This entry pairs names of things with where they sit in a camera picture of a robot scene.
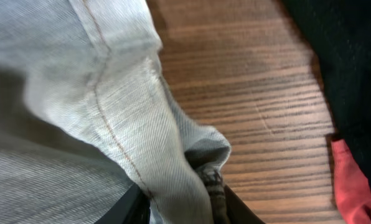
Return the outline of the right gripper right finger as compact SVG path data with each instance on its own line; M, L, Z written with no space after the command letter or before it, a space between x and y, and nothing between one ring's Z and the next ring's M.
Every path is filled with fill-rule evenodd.
M265 224L258 218L246 204L229 187L224 187L227 215L231 224Z

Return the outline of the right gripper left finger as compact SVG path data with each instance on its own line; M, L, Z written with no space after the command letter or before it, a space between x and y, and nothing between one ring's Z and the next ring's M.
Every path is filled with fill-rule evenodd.
M149 199L133 184L95 224L149 224Z

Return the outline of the light blue denim shorts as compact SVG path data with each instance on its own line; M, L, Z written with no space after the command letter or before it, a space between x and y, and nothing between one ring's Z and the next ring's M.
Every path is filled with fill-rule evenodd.
M0 1L0 223L228 223L231 147L162 76L145 1Z

